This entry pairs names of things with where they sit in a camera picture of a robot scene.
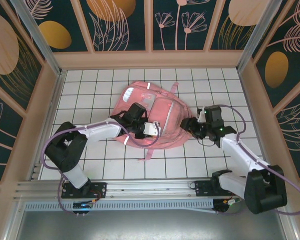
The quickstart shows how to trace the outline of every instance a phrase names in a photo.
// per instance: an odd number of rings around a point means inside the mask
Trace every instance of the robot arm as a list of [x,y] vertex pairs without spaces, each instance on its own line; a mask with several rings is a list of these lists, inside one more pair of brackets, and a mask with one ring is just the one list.
[[79,165],[85,146],[125,134],[121,126],[128,132],[134,133],[136,139],[156,136],[160,132],[160,127],[157,130],[155,123],[147,121],[145,108],[138,103],[134,103],[128,111],[120,112],[100,123],[77,126],[70,122],[65,122],[55,134],[66,130],[73,131],[55,137],[47,146],[45,154],[66,179],[76,189],[80,190],[84,196],[90,190],[91,184],[91,181],[85,176]]
[[212,186],[241,197],[254,214],[285,206],[287,198],[284,180],[265,170],[258,162],[281,175],[282,169],[261,160],[245,144],[240,143],[241,146],[238,144],[236,131],[230,126],[224,126],[220,106],[205,107],[204,111],[199,109],[198,115],[198,119],[195,117],[184,119],[181,127],[197,139],[209,137],[229,154],[244,172],[244,176],[237,176],[230,170],[214,172],[211,178]]

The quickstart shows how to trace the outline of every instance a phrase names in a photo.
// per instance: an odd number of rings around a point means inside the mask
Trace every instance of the pink backpack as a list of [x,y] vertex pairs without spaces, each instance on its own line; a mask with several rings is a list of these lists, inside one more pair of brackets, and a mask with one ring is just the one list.
[[[152,157],[155,149],[170,149],[183,145],[191,134],[180,127],[183,119],[192,117],[189,107],[174,93],[178,83],[174,83],[170,91],[166,91],[151,82],[135,81],[126,87],[117,101],[111,115],[121,111],[127,111],[133,103],[139,103],[145,107],[149,122],[159,122],[161,133],[159,140],[148,151],[144,160]],[[115,138],[117,141],[132,147],[135,145],[126,135]],[[138,144],[148,145],[154,138],[134,139]]]

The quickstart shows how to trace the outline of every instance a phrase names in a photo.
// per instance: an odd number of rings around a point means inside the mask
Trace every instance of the yellow oval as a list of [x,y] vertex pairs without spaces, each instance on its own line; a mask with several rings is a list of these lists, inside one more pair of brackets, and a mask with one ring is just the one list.
[[284,81],[289,69],[286,55],[276,51],[270,55],[265,65],[265,82],[271,88],[277,88]]
[[[87,0],[91,11],[100,19],[105,21],[120,20],[120,15],[115,14],[112,0]],[[116,8],[121,9],[128,18],[135,9],[135,0],[113,0]]]
[[231,0],[230,20],[239,26],[252,26],[259,22],[269,0]]
[[46,42],[56,49],[66,49],[72,43],[69,31],[56,21],[45,21],[39,25]]
[[12,26],[0,15],[0,74],[10,74],[18,64],[19,42]]

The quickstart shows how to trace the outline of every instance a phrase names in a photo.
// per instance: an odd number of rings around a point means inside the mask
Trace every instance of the black mounting plate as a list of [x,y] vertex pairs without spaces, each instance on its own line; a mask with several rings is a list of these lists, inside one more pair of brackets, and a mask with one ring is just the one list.
[[106,195],[106,182],[92,182],[90,191],[86,195],[82,195],[81,191],[75,188],[71,183],[64,183],[61,198],[63,199],[96,199],[101,193],[100,198],[105,198]]
[[197,197],[231,196],[232,193],[221,188],[214,190],[211,181],[195,181],[195,194]]

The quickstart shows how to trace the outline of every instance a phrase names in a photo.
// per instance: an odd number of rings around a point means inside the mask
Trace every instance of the white tiled floor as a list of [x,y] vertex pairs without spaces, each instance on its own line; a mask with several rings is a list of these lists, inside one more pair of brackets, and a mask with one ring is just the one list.
[[[179,82],[176,95],[195,113],[199,107],[213,104],[234,106],[246,119],[247,130],[243,142],[257,155],[261,150],[251,116],[245,101],[236,69],[180,68],[180,69],[115,69],[68,71],[58,105],[52,133],[63,122],[89,124],[106,119],[113,110],[120,93],[132,81],[149,81],[170,90]],[[241,118],[232,110],[223,108],[225,125],[243,129]],[[240,174],[236,162],[209,140],[204,146],[190,139],[183,146],[155,150],[153,158],[143,162],[144,149],[124,146],[114,140],[99,141],[86,147],[80,160],[83,171],[90,179],[164,179],[210,177],[214,171],[231,169]],[[59,179],[57,171],[42,168],[41,180]]]

